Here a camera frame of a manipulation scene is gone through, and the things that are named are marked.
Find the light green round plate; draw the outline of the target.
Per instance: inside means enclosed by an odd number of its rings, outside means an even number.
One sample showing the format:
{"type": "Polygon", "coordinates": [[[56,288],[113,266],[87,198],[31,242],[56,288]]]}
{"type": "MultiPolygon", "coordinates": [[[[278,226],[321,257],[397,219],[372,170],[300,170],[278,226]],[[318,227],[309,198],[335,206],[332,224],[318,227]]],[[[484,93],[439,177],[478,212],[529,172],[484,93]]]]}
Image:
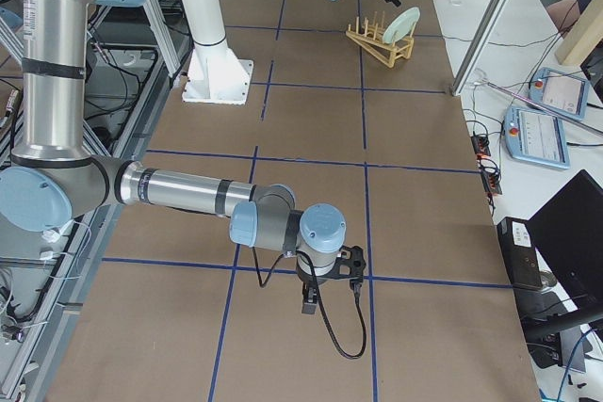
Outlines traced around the light green round plate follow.
{"type": "Polygon", "coordinates": [[[420,9],[418,7],[406,9],[384,30],[383,43],[394,44],[406,36],[410,36],[419,19],[420,9]]]}

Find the wooden dish rack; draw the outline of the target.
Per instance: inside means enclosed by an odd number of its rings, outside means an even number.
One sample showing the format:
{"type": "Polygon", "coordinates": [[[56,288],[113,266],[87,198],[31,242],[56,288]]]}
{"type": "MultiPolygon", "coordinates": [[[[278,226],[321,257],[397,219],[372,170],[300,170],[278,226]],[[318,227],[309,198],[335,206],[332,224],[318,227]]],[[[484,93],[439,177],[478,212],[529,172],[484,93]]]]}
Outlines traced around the wooden dish rack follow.
{"type": "Polygon", "coordinates": [[[377,13],[374,13],[371,21],[366,17],[360,22],[360,18],[357,17],[354,26],[351,26],[351,24],[348,25],[345,35],[387,68],[393,68],[397,60],[401,58],[409,59],[411,57],[415,43],[414,32],[416,28],[410,36],[406,36],[394,44],[385,44],[382,41],[382,34],[389,24],[385,24],[384,22],[384,13],[382,13],[381,17],[378,17],[377,13]]]}

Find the orange black power strip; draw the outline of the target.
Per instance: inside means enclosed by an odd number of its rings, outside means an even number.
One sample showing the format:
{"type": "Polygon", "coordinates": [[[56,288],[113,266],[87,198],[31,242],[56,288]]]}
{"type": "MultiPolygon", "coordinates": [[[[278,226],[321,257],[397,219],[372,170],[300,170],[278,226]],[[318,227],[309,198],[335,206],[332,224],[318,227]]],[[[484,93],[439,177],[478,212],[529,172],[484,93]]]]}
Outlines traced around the orange black power strip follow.
{"type": "Polygon", "coordinates": [[[478,158],[482,158],[482,157],[490,157],[491,153],[490,153],[490,140],[489,140],[489,136],[487,136],[486,134],[473,134],[471,136],[471,143],[475,152],[475,155],[478,158]]]}

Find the near teach pendant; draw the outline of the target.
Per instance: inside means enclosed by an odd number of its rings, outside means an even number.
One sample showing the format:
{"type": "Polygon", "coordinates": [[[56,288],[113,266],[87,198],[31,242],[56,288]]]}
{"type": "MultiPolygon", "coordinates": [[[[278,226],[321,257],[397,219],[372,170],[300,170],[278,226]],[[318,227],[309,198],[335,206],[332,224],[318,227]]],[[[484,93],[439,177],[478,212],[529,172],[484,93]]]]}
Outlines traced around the near teach pendant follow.
{"type": "Polygon", "coordinates": [[[554,169],[570,168],[562,121],[557,117],[512,105],[505,114],[503,128],[512,158],[554,169]]]}

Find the teach pendant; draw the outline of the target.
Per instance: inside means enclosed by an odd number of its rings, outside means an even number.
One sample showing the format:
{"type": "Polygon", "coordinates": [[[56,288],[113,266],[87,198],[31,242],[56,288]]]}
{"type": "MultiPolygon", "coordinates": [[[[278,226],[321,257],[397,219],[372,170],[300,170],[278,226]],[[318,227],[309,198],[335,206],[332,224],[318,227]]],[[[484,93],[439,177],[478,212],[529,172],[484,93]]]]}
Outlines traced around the teach pendant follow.
{"type": "Polygon", "coordinates": [[[554,169],[570,168],[562,121],[557,117],[512,105],[505,114],[503,128],[512,158],[554,169]]]}
{"type": "Polygon", "coordinates": [[[543,67],[532,77],[529,94],[535,103],[582,121],[588,102],[587,85],[582,77],[543,67]]]}

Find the far teach pendant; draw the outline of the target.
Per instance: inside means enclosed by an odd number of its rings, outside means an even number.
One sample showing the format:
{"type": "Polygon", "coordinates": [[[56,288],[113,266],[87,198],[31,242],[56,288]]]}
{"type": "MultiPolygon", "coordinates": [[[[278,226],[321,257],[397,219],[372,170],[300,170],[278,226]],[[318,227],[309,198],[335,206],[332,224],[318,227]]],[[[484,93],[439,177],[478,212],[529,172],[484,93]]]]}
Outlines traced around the far teach pendant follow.
{"type": "Polygon", "coordinates": [[[587,85],[582,77],[543,67],[532,77],[529,94],[535,103],[582,121],[588,102],[587,85]]]}

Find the black box device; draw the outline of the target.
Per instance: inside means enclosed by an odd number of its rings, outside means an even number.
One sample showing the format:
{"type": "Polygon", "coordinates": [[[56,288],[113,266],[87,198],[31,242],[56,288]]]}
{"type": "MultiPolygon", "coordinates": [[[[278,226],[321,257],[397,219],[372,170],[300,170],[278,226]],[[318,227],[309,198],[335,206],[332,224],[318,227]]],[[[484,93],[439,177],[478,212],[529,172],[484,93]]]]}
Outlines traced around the black box device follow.
{"type": "Polygon", "coordinates": [[[536,249],[524,219],[505,217],[497,225],[497,237],[510,283],[515,288],[542,289],[536,249]]]}

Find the black laptop monitor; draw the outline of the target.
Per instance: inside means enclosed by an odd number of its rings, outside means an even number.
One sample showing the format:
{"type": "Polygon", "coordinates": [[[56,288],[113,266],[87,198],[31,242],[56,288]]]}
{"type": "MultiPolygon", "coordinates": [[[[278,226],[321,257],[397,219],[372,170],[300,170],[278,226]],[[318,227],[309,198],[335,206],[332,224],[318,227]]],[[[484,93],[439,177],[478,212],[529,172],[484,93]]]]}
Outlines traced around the black laptop monitor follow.
{"type": "Polygon", "coordinates": [[[528,221],[534,246],[579,305],[602,301],[602,187],[580,170],[528,221]]]}

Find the aluminium frame post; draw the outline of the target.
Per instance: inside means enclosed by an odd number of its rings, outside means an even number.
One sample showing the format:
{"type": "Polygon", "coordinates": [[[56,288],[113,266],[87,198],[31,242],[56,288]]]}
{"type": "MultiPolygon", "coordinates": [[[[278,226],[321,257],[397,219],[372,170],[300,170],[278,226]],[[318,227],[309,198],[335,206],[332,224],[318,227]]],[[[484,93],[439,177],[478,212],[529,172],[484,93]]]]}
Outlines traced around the aluminium frame post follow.
{"type": "Polygon", "coordinates": [[[473,40],[471,41],[459,71],[450,87],[453,96],[459,96],[468,81],[469,76],[474,71],[478,60],[488,43],[500,14],[509,0],[490,0],[477,28],[473,40]]]}

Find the white pedestal base plate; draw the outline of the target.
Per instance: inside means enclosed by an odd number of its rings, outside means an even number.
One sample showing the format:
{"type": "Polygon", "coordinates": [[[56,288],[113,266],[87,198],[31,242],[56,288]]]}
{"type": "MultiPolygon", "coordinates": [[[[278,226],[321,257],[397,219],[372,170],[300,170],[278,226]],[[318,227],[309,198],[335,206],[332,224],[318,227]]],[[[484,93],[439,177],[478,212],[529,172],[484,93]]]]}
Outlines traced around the white pedestal base plate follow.
{"type": "Polygon", "coordinates": [[[187,103],[244,105],[253,66],[252,60],[238,59],[228,47],[212,51],[195,46],[182,99],[187,103]]]}

